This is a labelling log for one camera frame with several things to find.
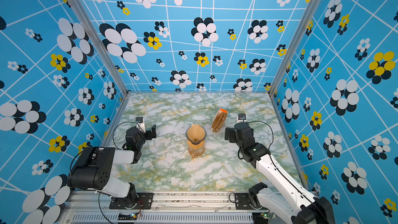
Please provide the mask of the orange glass coffee carafe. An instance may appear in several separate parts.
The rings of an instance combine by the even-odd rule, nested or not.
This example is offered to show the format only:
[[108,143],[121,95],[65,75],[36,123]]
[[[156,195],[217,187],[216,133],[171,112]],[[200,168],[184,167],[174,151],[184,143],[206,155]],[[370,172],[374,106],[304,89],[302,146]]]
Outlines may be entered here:
[[205,145],[204,142],[194,145],[191,142],[188,141],[188,152],[191,155],[191,158],[194,159],[195,157],[198,157],[202,155],[205,151]]

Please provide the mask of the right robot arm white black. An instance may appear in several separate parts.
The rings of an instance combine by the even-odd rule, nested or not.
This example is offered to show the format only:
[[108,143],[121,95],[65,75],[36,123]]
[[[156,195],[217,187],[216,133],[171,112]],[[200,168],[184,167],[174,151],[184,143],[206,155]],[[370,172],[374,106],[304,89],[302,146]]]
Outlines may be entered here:
[[268,209],[287,224],[333,224],[333,207],[325,197],[318,198],[301,186],[263,144],[256,142],[254,130],[247,122],[226,128],[225,139],[238,146],[238,158],[251,164],[276,187],[274,193],[265,183],[248,191],[251,208]]

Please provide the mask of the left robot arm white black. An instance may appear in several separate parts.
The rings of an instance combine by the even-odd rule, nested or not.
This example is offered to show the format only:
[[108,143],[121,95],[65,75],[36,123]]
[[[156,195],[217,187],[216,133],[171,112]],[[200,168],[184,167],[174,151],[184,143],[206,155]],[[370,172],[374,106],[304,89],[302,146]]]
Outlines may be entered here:
[[70,166],[68,185],[81,190],[98,191],[110,196],[110,209],[150,209],[153,193],[137,193],[135,185],[112,176],[117,164],[137,164],[146,141],[157,137],[156,126],[142,131],[137,124],[126,131],[125,146],[89,147],[81,151],[78,160]]

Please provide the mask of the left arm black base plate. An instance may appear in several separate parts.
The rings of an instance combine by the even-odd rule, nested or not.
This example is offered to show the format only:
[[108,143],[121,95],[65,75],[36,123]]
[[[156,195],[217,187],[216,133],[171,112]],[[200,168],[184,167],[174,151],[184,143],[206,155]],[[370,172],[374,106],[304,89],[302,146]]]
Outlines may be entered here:
[[110,209],[151,209],[153,192],[139,192],[133,198],[111,198]]

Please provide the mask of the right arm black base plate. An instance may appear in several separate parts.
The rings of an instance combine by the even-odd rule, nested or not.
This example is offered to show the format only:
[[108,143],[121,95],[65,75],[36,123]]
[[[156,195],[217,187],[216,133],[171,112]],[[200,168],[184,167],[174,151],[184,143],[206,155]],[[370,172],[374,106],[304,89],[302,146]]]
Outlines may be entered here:
[[251,204],[249,193],[235,193],[234,201],[237,210],[255,210]]

